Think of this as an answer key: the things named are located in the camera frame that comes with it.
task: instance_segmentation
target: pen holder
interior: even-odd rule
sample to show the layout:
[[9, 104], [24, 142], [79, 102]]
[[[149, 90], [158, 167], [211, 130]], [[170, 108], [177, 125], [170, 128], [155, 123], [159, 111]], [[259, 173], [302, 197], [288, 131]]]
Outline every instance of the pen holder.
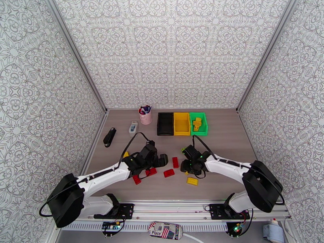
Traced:
[[142, 115], [139, 113], [139, 119], [141, 120], [141, 123], [144, 125], [148, 125], [152, 122], [152, 115], [151, 111], [148, 114]]

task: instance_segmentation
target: yellow bin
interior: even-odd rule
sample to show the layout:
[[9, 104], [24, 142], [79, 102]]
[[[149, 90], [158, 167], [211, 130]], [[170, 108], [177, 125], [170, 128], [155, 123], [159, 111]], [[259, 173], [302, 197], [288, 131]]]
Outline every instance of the yellow bin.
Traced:
[[173, 126], [174, 135], [190, 135], [191, 124], [189, 112], [174, 112]]

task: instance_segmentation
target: mounting plate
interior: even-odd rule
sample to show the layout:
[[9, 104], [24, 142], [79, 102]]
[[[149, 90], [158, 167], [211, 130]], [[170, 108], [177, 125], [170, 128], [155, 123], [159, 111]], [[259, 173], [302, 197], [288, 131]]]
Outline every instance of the mounting plate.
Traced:
[[106, 215], [95, 214], [95, 219], [132, 219], [134, 204], [120, 204], [118, 212], [115, 215], [107, 213]]
[[235, 215], [233, 215], [233, 217], [229, 218], [225, 213], [224, 204], [210, 204], [209, 211], [212, 220], [228, 220], [228, 219], [244, 220], [244, 216], [246, 220], [250, 219], [250, 214], [248, 210], [242, 211], [244, 216], [241, 213], [236, 213]]

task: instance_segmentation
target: patterned wallpaper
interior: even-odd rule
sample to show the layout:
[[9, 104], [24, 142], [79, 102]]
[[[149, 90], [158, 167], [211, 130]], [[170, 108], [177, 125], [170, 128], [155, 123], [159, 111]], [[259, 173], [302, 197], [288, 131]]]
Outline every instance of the patterned wallpaper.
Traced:
[[287, 0], [56, 0], [108, 108], [235, 108]]
[[300, 0], [240, 115], [302, 242], [324, 242], [324, 0]]
[[0, 242], [44, 241], [38, 210], [102, 116], [45, 2], [0, 0]]

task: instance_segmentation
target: red block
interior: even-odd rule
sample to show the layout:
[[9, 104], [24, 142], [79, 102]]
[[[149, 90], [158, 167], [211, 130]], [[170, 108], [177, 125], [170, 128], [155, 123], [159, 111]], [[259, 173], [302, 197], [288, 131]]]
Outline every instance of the red block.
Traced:
[[139, 179], [139, 176], [138, 175], [134, 175], [133, 176], [133, 180], [135, 182], [136, 185], [138, 185], [139, 183], [141, 183], [142, 181]]
[[167, 178], [167, 177], [169, 177], [171, 175], [174, 175], [175, 172], [173, 171], [173, 169], [169, 169], [167, 171], [164, 171], [163, 174], [164, 174], [164, 177]]
[[156, 168], [151, 168], [150, 170], [145, 171], [146, 176], [155, 175], [157, 173]]
[[173, 168], [179, 168], [178, 158], [172, 158]]

